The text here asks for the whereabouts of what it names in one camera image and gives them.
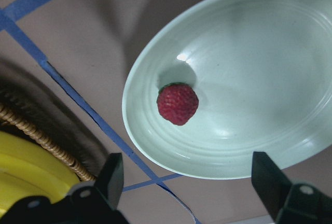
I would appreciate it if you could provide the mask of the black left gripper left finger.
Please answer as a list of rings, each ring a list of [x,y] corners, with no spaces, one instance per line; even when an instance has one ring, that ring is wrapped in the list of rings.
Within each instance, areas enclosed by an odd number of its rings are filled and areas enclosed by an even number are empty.
[[[113,209],[117,209],[123,190],[123,159],[121,153],[111,153],[103,165],[95,187],[109,202]]]

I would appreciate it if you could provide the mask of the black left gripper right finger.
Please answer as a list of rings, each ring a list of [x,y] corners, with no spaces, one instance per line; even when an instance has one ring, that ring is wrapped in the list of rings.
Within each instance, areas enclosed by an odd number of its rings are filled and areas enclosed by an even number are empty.
[[[291,188],[291,181],[265,152],[255,151],[251,182],[270,217],[276,220]]]

